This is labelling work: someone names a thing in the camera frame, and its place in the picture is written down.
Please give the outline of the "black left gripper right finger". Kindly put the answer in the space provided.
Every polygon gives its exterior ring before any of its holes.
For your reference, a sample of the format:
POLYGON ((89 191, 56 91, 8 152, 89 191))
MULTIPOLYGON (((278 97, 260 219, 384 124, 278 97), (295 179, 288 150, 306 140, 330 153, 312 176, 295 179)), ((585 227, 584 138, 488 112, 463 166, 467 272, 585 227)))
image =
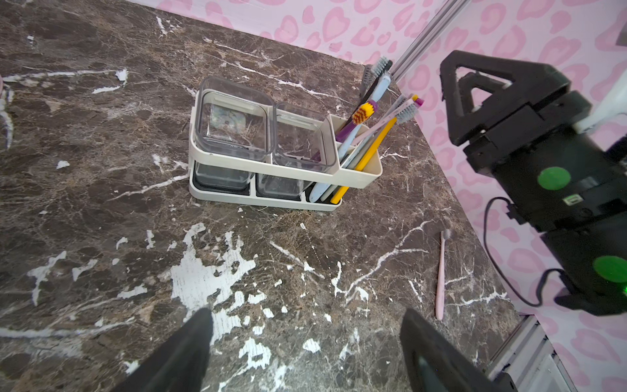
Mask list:
POLYGON ((503 390, 413 309, 403 315, 400 341, 413 391, 503 390))

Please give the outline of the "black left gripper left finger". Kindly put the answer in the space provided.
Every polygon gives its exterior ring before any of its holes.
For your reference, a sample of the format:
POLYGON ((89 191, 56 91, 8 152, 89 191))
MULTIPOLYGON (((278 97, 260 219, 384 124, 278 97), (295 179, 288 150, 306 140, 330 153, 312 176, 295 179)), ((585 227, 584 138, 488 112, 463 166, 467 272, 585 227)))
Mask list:
POLYGON ((199 391, 211 356, 212 312, 198 310, 115 391, 199 391))

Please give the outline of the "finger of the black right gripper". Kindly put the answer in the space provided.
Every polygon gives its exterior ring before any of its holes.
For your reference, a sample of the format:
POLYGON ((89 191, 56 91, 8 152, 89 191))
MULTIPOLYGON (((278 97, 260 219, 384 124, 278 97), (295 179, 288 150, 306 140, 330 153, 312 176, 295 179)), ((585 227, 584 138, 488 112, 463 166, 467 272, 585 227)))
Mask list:
POLYGON ((546 105, 570 91, 555 67, 455 50, 440 65, 448 136, 455 146, 473 139, 524 106, 546 105))

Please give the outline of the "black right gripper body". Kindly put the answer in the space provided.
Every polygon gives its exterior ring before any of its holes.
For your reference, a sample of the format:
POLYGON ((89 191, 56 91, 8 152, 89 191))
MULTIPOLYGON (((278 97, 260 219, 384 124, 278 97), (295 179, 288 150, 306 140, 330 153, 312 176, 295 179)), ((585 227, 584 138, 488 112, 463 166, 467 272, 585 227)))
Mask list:
POLYGON ((514 218, 540 233, 626 230, 626 140, 602 150, 573 124, 591 104, 577 91, 529 103, 478 127, 464 149, 470 166, 497 180, 514 218))

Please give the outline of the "yellow toothbrush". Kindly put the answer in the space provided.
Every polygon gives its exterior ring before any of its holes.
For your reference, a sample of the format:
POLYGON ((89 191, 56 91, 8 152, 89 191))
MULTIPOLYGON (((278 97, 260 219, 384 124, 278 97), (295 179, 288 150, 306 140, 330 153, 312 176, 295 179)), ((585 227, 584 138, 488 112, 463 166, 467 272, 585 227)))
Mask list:
MULTIPOLYGON (((402 101, 400 104, 394 105, 394 109, 397 109, 406 101, 413 101, 416 104, 418 104, 418 106, 422 106, 424 103, 424 101, 421 98, 419 98, 419 96, 414 95, 411 99, 406 99, 405 101, 402 101)), ((404 122, 397 123, 395 120, 392 120, 379 132, 377 132, 376 134, 373 134, 372 138, 369 140, 369 142, 367 142, 367 144, 360 143, 362 147, 358 147, 359 153, 356 155, 355 158, 351 160, 348 168, 352 169, 354 172, 356 171, 363 172, 367 168, 367 166, 370 164, 370 161, 372 161, 373 158, 377 155, 380 145, 382 144, 383 140, 385 140, 385 137, 387 137, 387 135, 390 133, 392 128, 395 125, 401 125, 401 124, 404 124, 404 122)))

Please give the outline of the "light blue angled toothbrush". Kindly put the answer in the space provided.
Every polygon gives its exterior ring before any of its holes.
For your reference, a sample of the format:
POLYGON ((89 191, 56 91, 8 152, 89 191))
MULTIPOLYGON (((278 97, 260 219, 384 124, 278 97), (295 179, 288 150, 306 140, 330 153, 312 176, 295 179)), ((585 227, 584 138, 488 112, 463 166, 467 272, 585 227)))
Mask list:
MULTIPOLYGON (((367 101, 372 100, 378 104, 378 101, 383 96, 388 86, 390 86, 390 83, 391 83, 390 73, 389 72, 383 73, 380 76, 380 78, 378 78, 378 81, 374 83, 374 88, 372 89, 372 92, 367 93, 367 101)), ((342 168, 345 166, 345 161, 347 160, 346 156, 349 153, 349 150, 351 149, 352 142, 355 139, 355 137, 357 137, 357 135, 359 134, 360 128, 364 124, 365 122, 361 125, 358 125, 357 128, 354 131, 352 131, 351 134, 349 134, 348 138, 340 144, 340 147, 338 148, 338 158, 340 159, 340 164, 342 168)))

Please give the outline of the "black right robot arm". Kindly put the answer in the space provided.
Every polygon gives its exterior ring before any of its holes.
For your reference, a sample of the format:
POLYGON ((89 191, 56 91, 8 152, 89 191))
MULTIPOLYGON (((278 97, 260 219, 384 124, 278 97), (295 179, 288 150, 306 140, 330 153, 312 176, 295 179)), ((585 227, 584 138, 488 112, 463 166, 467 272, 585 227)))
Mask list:
POLYGON ((534 228, 558 261, 556 304, 625 313, 625 139, 602 150, 576 130, 592 106, 551 65, 455 50, 440 79, 450 141, 496 179, 509 217, 534 228))

